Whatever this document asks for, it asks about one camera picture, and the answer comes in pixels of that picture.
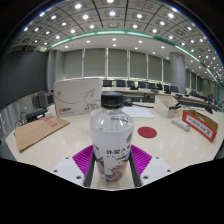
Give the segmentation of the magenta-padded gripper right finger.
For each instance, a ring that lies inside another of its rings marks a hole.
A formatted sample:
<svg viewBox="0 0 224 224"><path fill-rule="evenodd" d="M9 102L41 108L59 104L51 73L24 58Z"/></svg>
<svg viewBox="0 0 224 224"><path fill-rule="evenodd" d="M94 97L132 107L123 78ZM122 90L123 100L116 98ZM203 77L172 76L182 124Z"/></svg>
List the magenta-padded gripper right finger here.
<svg viewBox="0 0 224 224"><path fill-rule="evenodd" d="M129 162L135 187L148 185L172 173L161 157L153 157L134 145L131 146Z"/></svg>

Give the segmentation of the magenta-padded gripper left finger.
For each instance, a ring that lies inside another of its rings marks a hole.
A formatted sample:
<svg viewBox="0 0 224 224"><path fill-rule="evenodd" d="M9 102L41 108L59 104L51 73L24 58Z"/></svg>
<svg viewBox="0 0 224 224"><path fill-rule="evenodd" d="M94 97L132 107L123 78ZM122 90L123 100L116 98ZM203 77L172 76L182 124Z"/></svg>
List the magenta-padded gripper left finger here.
<svg viewBox="0 0 224 224"><path fill-rule="evenodd" d="M72 157L66 156L52 173L82 187L90 187L94 171L93 146L90 145Z"/></svg>

